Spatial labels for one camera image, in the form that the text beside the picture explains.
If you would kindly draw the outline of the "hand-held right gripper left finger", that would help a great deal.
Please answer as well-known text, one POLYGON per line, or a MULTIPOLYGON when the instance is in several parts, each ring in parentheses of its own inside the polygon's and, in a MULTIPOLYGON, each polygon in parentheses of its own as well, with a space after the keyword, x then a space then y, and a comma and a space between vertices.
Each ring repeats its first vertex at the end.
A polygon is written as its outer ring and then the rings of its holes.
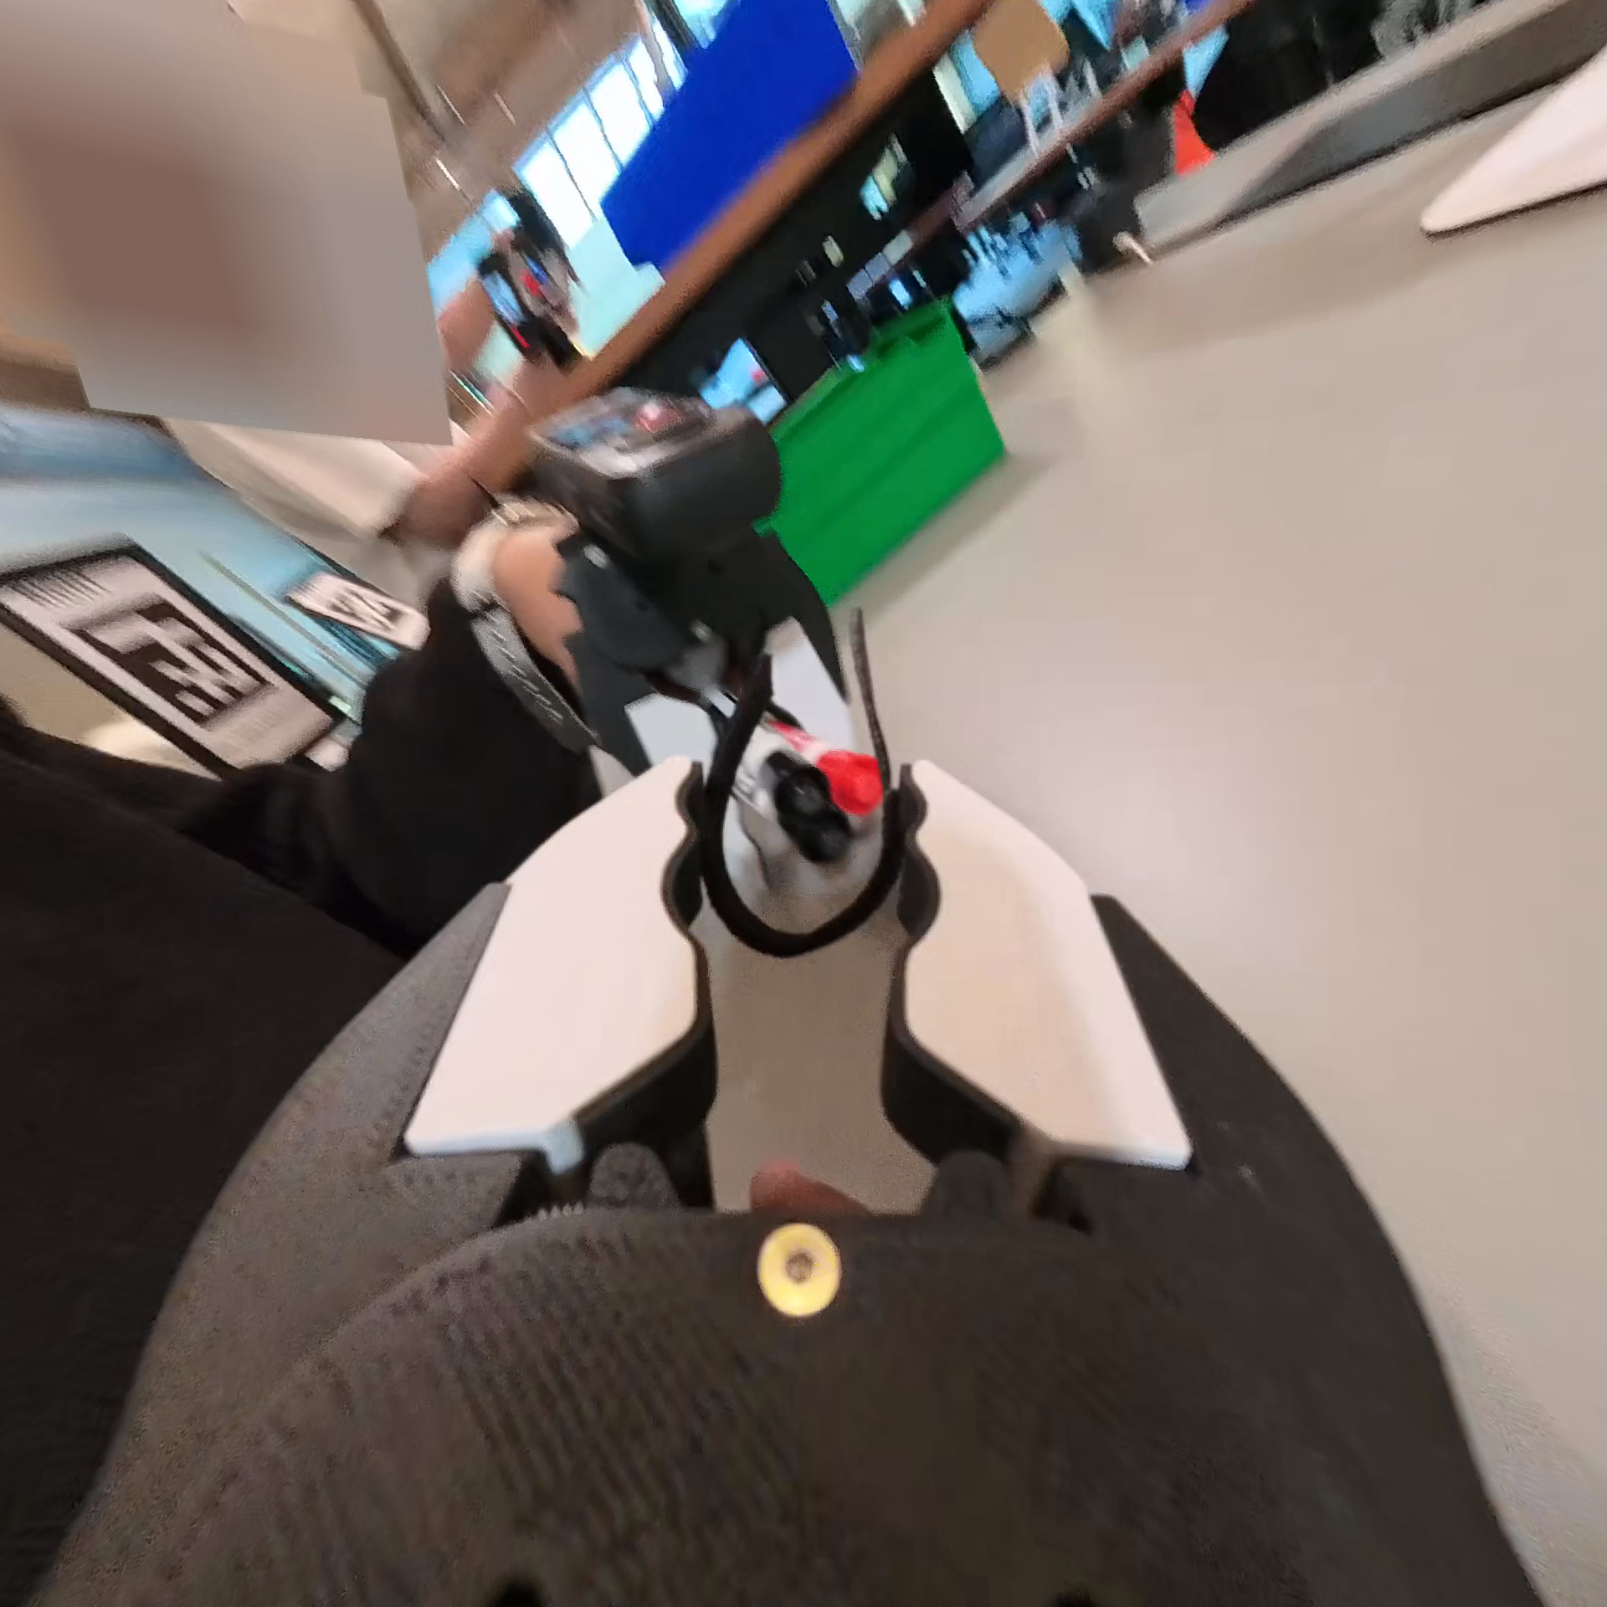
POLYGON ((671 872, 694 844, 682 803, 696 780, 686 757, 655 764, 511 874, 403 1129, 407 1154, 526 1154, 573 1176, 585 1123, 690 1037, 702 989, 671 872))

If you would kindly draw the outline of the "person's right hand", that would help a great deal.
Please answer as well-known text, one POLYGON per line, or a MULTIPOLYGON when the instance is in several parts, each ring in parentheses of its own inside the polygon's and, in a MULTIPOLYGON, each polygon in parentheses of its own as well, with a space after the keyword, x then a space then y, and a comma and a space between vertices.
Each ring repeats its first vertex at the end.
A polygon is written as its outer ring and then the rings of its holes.
POLYGON ((768 1213, 786 1219, 868 1213, 858 1199, 786 1162, 766 1164, 753 1174, 749 1209, 758 1215, 768 1213))

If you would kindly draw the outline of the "red dry erase marker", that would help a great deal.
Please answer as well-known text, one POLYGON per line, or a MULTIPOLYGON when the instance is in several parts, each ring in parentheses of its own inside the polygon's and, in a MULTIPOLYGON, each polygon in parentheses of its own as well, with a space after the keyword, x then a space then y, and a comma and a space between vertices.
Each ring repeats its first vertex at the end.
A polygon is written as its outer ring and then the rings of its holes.
POLYGON ((792 751, 827 784, 831 803, 856 827, 868 823, 881 807, 885 782, 879 762, 870 753, 833 745, 803 727, 766 716, 758 733, 792 751))

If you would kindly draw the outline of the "person's left hand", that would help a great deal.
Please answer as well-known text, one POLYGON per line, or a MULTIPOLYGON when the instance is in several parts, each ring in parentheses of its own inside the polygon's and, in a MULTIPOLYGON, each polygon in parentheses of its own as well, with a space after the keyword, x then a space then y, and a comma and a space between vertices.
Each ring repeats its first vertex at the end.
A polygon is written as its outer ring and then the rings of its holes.
POLYGON ((532 651, 550 661, 577 690, 573 645, 583 622, 575 602, 561 591, 565 560, 560 552, 561 542, 573 532, 567 515, 532 515, 501 534, 489 571, 495 595, 532 651))

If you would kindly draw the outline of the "person's left forearm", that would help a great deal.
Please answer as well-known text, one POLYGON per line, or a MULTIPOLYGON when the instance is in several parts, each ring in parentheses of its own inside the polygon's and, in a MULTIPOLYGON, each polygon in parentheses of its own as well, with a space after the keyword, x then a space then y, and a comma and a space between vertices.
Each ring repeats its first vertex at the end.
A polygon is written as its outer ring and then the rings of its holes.
POLYGON ((515 692, 446 581, 374 675, 341 768, 220 780, 181 833, 392 954, 413 954, 600 799, 593 759, 515 692))

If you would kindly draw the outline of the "small black-white tag card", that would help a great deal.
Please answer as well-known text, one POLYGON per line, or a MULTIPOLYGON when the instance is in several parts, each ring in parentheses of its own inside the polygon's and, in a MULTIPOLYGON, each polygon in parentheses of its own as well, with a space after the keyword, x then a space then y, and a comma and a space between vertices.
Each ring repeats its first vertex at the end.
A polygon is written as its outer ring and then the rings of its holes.
POLYGON ((423 610, 343 573, 312 573, 286 593, 286 601, 329 626, 400 651, 415 651, 429 636, 423 610))

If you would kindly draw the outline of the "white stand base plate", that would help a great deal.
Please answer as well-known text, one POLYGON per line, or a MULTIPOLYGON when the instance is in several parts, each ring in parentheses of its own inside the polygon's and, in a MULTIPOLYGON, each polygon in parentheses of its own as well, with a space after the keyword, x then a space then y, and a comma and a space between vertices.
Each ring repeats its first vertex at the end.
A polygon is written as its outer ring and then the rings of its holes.
POLYGON ((1445 236, 1605 185, 1605 53, 1599 51, 1435 195, 1418 226, 1445 236))

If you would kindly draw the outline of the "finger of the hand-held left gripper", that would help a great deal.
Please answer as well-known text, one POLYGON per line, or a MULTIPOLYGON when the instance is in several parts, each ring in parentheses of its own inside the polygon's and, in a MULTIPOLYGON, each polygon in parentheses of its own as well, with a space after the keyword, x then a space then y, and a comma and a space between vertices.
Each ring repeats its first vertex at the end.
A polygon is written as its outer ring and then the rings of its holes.
POLYGON ((710 768, 717 733, 714 718, 700 700, 651 692, 626 706, 626 720, 643 749, 645 768, 673 757, 710 768))

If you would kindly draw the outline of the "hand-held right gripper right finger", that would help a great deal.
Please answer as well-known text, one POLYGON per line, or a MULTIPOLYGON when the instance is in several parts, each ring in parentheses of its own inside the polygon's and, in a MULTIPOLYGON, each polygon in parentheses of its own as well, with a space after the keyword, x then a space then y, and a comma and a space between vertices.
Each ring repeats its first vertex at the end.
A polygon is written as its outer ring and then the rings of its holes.
POLYGON ((1082 876, 930 760, 905 768, 899 801, 895 1133, 930 1162, 1024 1147, 1186 1170, 1191 1137, 1082 876))

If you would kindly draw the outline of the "framed black-white tag sign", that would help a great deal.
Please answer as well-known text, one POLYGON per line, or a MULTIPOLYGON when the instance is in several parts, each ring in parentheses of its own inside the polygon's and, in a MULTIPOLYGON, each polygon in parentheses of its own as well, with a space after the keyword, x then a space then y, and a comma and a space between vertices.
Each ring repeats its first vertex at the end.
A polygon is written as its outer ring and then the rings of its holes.
POLYGON ((210 774, 314 764, 347 727, 310 675, 123 536, 4 565, 4 624, 210 774))

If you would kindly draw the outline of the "blue board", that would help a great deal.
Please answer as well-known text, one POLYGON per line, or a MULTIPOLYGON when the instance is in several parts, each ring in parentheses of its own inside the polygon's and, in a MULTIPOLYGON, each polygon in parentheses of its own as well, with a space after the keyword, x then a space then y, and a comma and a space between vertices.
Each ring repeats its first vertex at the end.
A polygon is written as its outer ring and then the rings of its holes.
POLYGON ((831 2, 731 4, 602 197, 626 259, 669 271, 856 78, 858 60, 831 2))

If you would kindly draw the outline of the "green plastic bin stack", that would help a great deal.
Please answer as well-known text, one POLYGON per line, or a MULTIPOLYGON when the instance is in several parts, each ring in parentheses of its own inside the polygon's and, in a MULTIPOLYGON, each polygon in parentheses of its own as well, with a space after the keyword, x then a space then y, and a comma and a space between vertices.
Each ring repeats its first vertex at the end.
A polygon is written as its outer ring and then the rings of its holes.
POLYGON ((1008 452, 948 298, 875 328, 770 435, 780 501, 762 528, 829 606, 1008 452))

